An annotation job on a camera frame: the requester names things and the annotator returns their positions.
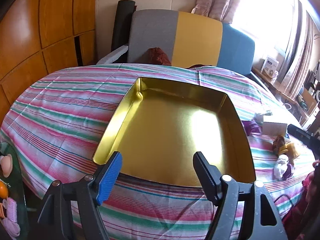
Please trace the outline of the yellow knit sock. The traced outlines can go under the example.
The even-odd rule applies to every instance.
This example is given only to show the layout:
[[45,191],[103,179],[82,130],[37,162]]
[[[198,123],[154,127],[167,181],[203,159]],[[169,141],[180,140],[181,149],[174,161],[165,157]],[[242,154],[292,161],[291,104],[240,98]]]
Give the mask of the yellow knit sock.
[[277,156],[279,155],[286,155],[289,161],[292,161],[300,156],[297,152],[295,145],[293,142],[290,142],[282,135],[278,135],[273,142],[272,149],[274,154]]

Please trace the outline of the cream medicine box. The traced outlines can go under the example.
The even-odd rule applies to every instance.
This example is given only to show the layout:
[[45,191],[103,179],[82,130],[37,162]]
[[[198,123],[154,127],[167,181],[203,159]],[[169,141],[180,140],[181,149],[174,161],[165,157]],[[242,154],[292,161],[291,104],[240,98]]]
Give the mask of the cream medicine box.
[[264,135],[285,136],[287,124],[279,122],[263,122],[262,132]]

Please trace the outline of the white plastic bag bundle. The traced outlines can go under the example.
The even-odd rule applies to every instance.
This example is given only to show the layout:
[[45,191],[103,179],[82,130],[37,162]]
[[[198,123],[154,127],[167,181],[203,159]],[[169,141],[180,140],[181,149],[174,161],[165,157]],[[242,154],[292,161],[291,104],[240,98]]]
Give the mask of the white plastic bag bundle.
[[287,165],[289,163],[289,158],[285,154],[279,155],[274,168],[273,168],[273,175],[276,179],[281,179],[284,173],[287,171]]

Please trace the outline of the purple foil packet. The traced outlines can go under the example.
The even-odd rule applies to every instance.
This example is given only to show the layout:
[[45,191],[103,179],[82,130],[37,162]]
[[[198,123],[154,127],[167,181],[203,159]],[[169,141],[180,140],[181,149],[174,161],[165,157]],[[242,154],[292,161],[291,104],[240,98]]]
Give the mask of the purple foil packet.
[[255,120],[242,120],[242,124],[247,136],[250,136],[252,133],[262,133],[261,127],[255,122]]
[[294,172],[294,166],[291,163],[288,163],[287,164],[287,170],[283,174],[283,178],[285,180],[291,178],[293,176],[293,172]]

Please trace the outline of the gold tin box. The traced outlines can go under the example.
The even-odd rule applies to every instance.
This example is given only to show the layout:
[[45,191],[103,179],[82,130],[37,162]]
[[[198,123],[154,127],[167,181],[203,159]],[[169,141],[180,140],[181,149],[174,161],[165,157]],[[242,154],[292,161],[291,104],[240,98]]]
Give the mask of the gold tin box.
[[229,96],[191,83],[138,78],[112,115],[93,161],[103,165],[116,151],[123,174],[157,183],[198,187],[196,152],[222,174],[255,180],[247,135]]

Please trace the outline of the small green white box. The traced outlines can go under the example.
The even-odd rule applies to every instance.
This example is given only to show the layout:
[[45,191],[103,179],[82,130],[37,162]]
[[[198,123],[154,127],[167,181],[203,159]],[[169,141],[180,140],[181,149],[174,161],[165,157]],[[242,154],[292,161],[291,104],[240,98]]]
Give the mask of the small green white box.
[[265,111],[263,113],[255,113],[254,114],[254,120],[258,125],[261,126],[263,124],[263,122],[264,122],[264,117],[265,116],[271,116],[271,115],[272,115],[272,112],[270,110]]

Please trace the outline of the wooden side shelf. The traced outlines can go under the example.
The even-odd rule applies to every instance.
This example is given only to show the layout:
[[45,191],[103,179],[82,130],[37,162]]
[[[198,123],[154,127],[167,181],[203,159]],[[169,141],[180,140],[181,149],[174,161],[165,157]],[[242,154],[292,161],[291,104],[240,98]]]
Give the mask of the wooden side shelf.
[[301,87],[297,94],[292,94],[289,88],[277,80],[273,81],[259,69],[253,67],[252,72],[285,105],[304,129],[311,127],[319,114],[319,102],[304,87]]

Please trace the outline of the striped bed sheet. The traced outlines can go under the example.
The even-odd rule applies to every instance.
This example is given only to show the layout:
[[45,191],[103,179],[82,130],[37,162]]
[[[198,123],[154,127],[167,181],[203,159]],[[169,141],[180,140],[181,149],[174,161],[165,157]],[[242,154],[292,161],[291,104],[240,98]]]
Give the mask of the striped bed sheet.
[[[297,123],[260,85],[223,68],[147,64],[67,68],[27,88],[1,126],[1,148],[16,151],[23,181],[37,197],[44,196],[53,180],[74,182],[96,170],[92,156],[116,107],[138,77],[225,92],[241,120],[271,110]],[[99,210],[112,239],[204,239],[215,207],[201,189],[121,175]]]

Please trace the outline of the white box on shelf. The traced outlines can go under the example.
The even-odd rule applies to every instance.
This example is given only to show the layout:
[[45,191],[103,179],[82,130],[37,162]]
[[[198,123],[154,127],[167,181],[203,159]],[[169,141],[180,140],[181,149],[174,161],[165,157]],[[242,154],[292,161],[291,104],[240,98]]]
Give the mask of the white box on shelf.
[[261,67],[260,72],[269,77],[273,77],[277,70],[278,64],[279,64],[279,61],[273,58],[267,57],[263,63],[263,66]]

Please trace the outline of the green glass side table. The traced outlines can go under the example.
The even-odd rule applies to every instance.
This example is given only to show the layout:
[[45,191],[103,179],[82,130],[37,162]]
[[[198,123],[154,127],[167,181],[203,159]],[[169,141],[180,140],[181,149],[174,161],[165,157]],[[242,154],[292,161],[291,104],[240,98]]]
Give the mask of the green glass side table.
[[28,213],[25,204],[23,179],[15,149],[7,142],[1,142],[1,156],[11,154],[13,168],[8,178],[3,176],[1,171],[1,180],[9,185],[9,197],[17,203],[17,223],[20,226],[20,235],[17,239],[27,239],[29,232]]

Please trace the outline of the pink hair roller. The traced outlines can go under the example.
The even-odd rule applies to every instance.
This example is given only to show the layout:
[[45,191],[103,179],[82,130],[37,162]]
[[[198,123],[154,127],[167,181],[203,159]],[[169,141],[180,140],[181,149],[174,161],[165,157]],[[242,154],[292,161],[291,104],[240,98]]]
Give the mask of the pink hair roller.
[[6,199],[6,210],[7,210],[7,217],[14,223],[18,223],[17,218],[17,203],[11,197]]

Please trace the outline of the pink heart object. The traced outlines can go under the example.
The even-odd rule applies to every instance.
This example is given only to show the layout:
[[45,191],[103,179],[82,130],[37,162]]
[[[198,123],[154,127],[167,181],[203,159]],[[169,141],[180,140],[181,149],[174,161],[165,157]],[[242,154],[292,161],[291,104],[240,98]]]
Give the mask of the pink heart object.
[[12,169],[13,169],[13,159],[12,155],[1,155],[0,157],[0,165],[3,172],[3,176],[8,178],[10,176]]

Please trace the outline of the orange fruit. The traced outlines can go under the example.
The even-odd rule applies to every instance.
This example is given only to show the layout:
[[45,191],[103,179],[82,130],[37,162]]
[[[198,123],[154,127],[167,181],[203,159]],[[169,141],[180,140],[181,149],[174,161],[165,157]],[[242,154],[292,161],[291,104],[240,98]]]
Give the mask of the orange fruit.
[[0,181],[0,198],[7,199],[8,196],[9,196],[9,190],[8,190],[7,184]]

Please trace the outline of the grey yellow blue headboard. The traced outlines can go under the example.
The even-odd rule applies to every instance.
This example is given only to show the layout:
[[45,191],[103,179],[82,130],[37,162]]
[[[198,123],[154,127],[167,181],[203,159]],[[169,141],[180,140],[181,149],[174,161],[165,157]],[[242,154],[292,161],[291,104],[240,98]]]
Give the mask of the grey yellow blue headboard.
[[133,13],[129,63],[146,63],[160,48],[174,67],[215,66],[249,76],[254,41],[226,23],[182,11],[148,9]]

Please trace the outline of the wooden wardrobe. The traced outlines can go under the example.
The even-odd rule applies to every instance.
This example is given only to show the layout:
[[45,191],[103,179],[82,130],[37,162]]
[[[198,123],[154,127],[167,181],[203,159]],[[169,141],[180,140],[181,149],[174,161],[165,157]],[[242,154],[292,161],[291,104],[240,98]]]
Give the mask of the wooden wardrobe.
[[39,79],[96,62],[95,0],[15,0],[1,20],[1,118]]

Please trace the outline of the black rolled mat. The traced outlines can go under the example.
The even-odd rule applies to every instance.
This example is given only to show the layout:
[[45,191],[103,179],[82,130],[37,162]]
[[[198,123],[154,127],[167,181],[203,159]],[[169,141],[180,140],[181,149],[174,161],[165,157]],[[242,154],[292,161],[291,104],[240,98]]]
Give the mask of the black rolled mat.
[[119,0],[114,19],[114,27],[111,42],[111,51],[126,45],[129,42],[131,22],[136,10],[136,2],[133,0]]

